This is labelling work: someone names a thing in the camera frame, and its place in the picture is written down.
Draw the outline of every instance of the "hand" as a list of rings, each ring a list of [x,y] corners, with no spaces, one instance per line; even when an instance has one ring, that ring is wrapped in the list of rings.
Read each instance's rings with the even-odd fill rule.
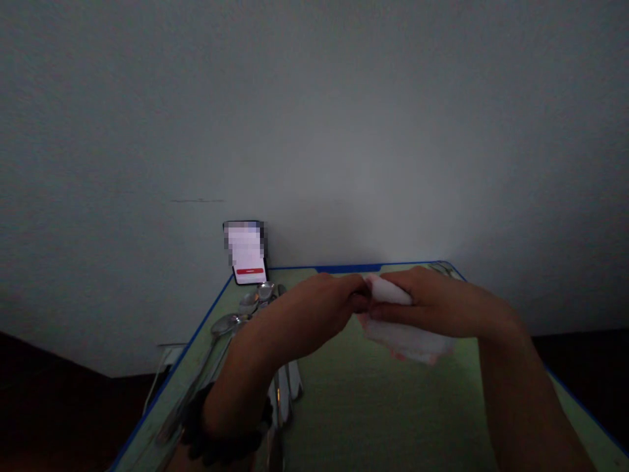
[[[367,310],[368,294],[358,274],[320,273],[297,284],[254,317],[234,339],[263,349],[277,366],[315,352],[339,334],[352,313]]]
[[[373,319],[416,326],[453,338],[501,340],[514,329],[523,329],[504,300],[476,285],[419,266],[381,277],[408,292],[413,305],[374,302],[370,307]]]

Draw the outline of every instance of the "light green tabletop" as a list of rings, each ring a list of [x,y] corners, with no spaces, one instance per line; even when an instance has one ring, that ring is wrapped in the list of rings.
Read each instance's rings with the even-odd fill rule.
[[[383,265],[380,273],[413,265]],[[288,289],[315,269],[270,270]],[[185,357],[121,452],[116,471],[157,470],[172,443],[155,435],[187,389],[210,344],[210,327],[237,310],[250,286],[230,280]],[[221,339],[211,366],[227,342]],[[460,340],[435,366],[393,359],[365,340],[356,319],[311,356],[299,360],[304,395],[293,405],[292,423],[282,432],[288,471],[494,470],[484,414],[476,340]],[[561,404],[600,471],[629,471],[629,458],[568,392],[553,379]]]

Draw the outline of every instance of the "right hand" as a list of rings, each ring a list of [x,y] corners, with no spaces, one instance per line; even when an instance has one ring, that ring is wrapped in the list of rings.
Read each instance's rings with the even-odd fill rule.
[[[380,277],[408,292],[413,305],[372,302],[372,319],[411,325],[452,338],[495,341],[524,329],[506,301],[468,282],[420,266]]]

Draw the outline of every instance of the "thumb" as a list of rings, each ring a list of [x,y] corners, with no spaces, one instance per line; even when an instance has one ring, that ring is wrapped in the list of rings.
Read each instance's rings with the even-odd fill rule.
[[[430,307],[377,304],[369,310],[369,314],[372,319],[378,321],[424,328],[429,311]]]

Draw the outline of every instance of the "smartphone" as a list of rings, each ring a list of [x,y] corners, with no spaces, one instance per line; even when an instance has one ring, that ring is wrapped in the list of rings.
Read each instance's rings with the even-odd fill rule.
[[[223,223],[223,234],[236,284],[259,284],[269,280],[264,222],[228,221]]]

